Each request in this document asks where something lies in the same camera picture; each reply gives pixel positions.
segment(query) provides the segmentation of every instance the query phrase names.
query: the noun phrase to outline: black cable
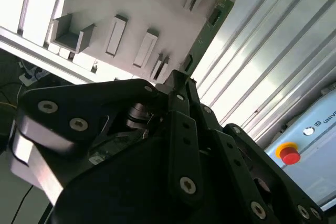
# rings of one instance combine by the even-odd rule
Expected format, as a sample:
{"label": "black cable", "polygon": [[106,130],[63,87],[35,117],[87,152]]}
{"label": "black cable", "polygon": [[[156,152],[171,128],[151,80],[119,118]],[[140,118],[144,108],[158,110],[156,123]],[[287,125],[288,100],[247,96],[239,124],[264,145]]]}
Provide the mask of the black cable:
{"label": "black cable", "polygon": [[11,101],[9,100],[9,98],[5,95],[5,93],[4,93],[3,91],[0,90],[0,93],[4,96],[4,98],[7,100],[7,102],[8,102],[9,104],[13,105],[13,104],[11,103]]}
{"label": "black cable", "polygon": [[41,219],[39,220],[38,224],[45,224],[48,216],[50,215],[50,212],[52,211],[52,204],[49,203],[47,205],[46,210],[44,210]]}
{"label": "black cable", "polygon": [[20,85],[20,86],[23,86],[23,84],[19,83],[19,82],[8,82],[8,83],[0,85],[0,89],[2,89],[3,87],[5,87],[7,85]]}
{"label": "black cable", "polygon": [[38,79],[38,78],[36,77],[36,73],[37,73],[37,71],[36,71],[36,69],[35,69],[35,71],[34,71],[34,77],[35,77],[36,81],[39,81],[40,79]]}
{"label": "black cable", "polygon": [[15,213],[15,215],[14,215],[14,217],[13,217],[13,219],[12,219],[12,221],[11,221],[10,224],[13,224],[13,223],[14,223],[14,221],[15,221],[15,219],[16,219],[16,216],[17,216],[17,214],[18,214],[19,211],[20,211],[21,206],[22,206],[23,202],[25,201],[25,198],[27,197],[27,195],[29,194],[29,192],[32,190],[32,188],[33,188],[33,186],[31,186],[31,187],[29,188],[29,190],[26,192],[25,196],[23,196],[23,198],[22,198],[22,200],[21,200],[21,202],[20,202],[20,205],[19,205],[19,207],[17,208],[16,213]]}

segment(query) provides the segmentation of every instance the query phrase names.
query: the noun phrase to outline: emergency stop button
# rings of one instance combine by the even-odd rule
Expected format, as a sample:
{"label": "emergency stop button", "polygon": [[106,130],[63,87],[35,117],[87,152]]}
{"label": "emergency stop button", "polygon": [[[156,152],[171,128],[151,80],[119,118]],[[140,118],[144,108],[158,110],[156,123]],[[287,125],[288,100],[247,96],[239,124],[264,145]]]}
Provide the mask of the emergency stop button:
{"label": "emergency stop button", "polygon": [[294,147],[286,147],[280,151],[280,157],[286,165],[293,165],[300,161],[301,155]]}
{"label": "emergency stop button", "polygon": [[281,158],[285,165],[293,165],[300,161],[301,155],[298,152],[296,143],[283,143],[276,149],[277,157]]}

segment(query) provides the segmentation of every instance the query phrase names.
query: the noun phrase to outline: bolt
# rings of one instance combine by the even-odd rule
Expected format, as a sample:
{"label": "bolt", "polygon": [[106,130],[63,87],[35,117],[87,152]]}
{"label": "bolt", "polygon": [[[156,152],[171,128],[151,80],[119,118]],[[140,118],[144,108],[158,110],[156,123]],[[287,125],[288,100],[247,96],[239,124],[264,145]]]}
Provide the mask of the bolt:
{"label": "bolt", "polygon": [[196,192],[195,183],[188,177],[182,177],[180,179],[180,187],[187,194],[194,194]]}
{"label": "bolt", "polygon": [[303,130],[303,134],[305,136],[310,136],[311,134],[313,134],[315,131],[314,127],[307,127]]}
{"label": "bolt", "polygon": [[258,202],[252,201],[251,209],[254,212],[254,214],[258,216],[261,220],[264,220],[266,218],[266,212],[264,208],[261,206],[261,204],[259,204]]}
{"label": "bolt", "polygon": [[299,210],[300,214],[301,214],[304,218],[306,218],[307,220],[309,220],[309,218],[310,218],[309,213],[307,212],[307,210],[306,210],[303,206],[298,205],[298,210]]}
{"label": "bolt", "polygon": [[82,118],[73,118],[70,120],[70,127],[75,131],[85,131],[88,128],[88,123]]}
{"label": "bolt", "polygon": [[311,207],[310,211],[315,215],[316,218],[318,218],[319,220],[322,219],[319,212],[317,212],[314,208]]}
{"label": "bolt", "polygon": [[240,129],[238,129],[236,126],[233,127],[233,130],[234,130],[237,134],[240,134],[240,133],[241,133]]}
{"label": "bolt", "polygon": [[40,101],[37,107],[40,111],[47,114],[52,114],[58,110],[57,104],[51,101]]}
{"label": "bolt", "polygon": [[151,87],[145,86],[145,89],[149,92],[153,92],[153,89]]}
{"label": "bolt", "polygon": [[177,98],[179,98],[180,100],[182,100],[182,101],[184,100],[184,97],[181,96],[180,94],[177,94],[176,96],[177,96]]}
{"label": "bolt", "polygon": [[206,113],[211,113],[211,109],[207,106],[203,107]]}

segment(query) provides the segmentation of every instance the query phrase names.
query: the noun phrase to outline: cable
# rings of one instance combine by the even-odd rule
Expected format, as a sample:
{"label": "cable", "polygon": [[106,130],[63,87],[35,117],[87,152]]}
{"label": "cable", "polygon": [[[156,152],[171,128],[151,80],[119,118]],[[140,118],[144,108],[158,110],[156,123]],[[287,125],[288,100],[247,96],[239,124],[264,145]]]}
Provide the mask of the cable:
{"label": "cable", "polygon": [[36,77],[36,72],[37,72],[37,71],[34,71],[34,77],[35,77],[35,79],[38,81],[39,79]]}
{"label": "cable", "polygon": [[21,202],[20,202],[20,205],[19,205],[19,207],[17,208],[16,213],[14,214],[14,217],[13,217],[13,219],[12,219],[12,221],[11,221],[10,224],[13,224],[13,223],[14,223],[14,221],[15,221],[15,219],[16,219],[16,216],[17,216],[17,214],[19,213],[20,208],[21,208],[21,206],[22,206],[22,204],[23,204],[23,201],[25,201],[27,195],[28,195],[29,192],[32,190],[32,188],[33,188],[33,186],[31,186],[31,187],[29,188],[29,190],[26,192],[25,196],[23,196],[23,198],[22,198],[22,200],[21,200]]}
{"label": "cable", "polygon": [[6,83],[6,84],[2,84],[2,85],[0,85],[0,89],[2,89],[2,88],[5,87],[5,86],[8,86],[8,85],[20,85],[20,86],[23,86],[23,84],[22,84],[22,83],[19,83],[19,82],[8,82],[8,83]]}
{"label": "cable", "polygon": [[16,104],[19,103],[19,95],[20,95],[21,89],[22,89],[22,86],[19,88],[19,91],[17,92],[17,95],[16,95]]}
{"label": "cable", "polygon": [[0,90],[0,93],[4,96],[4,98],[7,100],[7,102],[9,104],[12,104],[11,101],[9,100],[9,98],[5,95],[5,93],[3,91]]}
{"label": "cable", "polygon": [[7,105],[7,106],[11,106],[12,108],[15,108],[15,109],[16,109],[16,106],[15,106],[15,105],[12,105],[12,104],[7,103],[7,102],[0,102],[0,104],[2,104],[2,105]]}
{"label": "cable", "polygon": [[50,214],[51,214],[51,211],[52,211],[52,204],[49,203],[49,204],[47,205],[46,210],[43,212],[42,217],[41,217],[41,219],[39,220],[38,224],[45,224],[45,223],[46,223],[46,220],[48,219],[48,217],[49,217]]}

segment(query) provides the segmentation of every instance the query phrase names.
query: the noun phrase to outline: silver screw head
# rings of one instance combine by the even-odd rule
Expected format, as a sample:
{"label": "silver screw head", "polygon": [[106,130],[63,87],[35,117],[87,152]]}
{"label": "silver screw head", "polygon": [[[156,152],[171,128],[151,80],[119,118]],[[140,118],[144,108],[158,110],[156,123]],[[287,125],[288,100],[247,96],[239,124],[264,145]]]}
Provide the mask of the silver screw head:
{"label": "silver screw head", "polygon": [[314,127],[307,127],[303,130],[303,134],[305,136],[310,136],[311,134],[313,134],[315,131]]}
{"label": "silver screw head", "polygon": [[148,92],[153,92],[153,89],[152,89],[151,87],[145,86],[145,89],[146,89]]}
{"label": "silver screw head", "polygon": [[300,214],[304,218],[306,218],[307,220],[309,220],[309,218],[310,218],[309,213],[308,213],[308,211],[303,206],[298,205],[298,210],[299,210]]}
{"label": "silver screw head", "polygon": [[180,179],[180,187],[187,194],[194,194],[196,192],[195,183],[188,177],[182,177]]}
{"label": "silver screw head", "polygon": [[184,97],[181,96],[180,94],[177,94],[176,96],[177,96],[177,98],[179,98],[180,100],[182,100],[182,101],[184,100]]}
{"label": "silver screw head", "polygon": [[237,133],[237,134],[240,134],[241,133],[241,131],[240,131],[240,129],[238,129],[237,127],[233,127],[233,130]]}
{"label": "silver screw head", "polygon": [[82,118],[71,119],[69,125],[75,131],[85,131],[89,127],[88,122]]}
{"label": "silver screw head", "polygon": [[259,219],[264,220],[266,218],[266,212],[264,208],[256,201],[251,202],[251,209],[253,213],[259,217]]}
{"label": "silver screw head", "polygon": [[203,107],[206,113],[211,113],[211,109],[207,106]]}
{"label": "silver screw head", "polygon": [[314,208],[311,207],[310,211],[313,213],[313,215],[315,215],[316,218],[318,218],[319,220],[322,219],[319,212],[317,212]]}
{"label": "silver screw head", "polygon": [[40,111],[47,113],[47,114],[52,114],[58,110],[58,106],[56,103],[51,102],[51,101],[40,101],[37,104],[37,107]]}

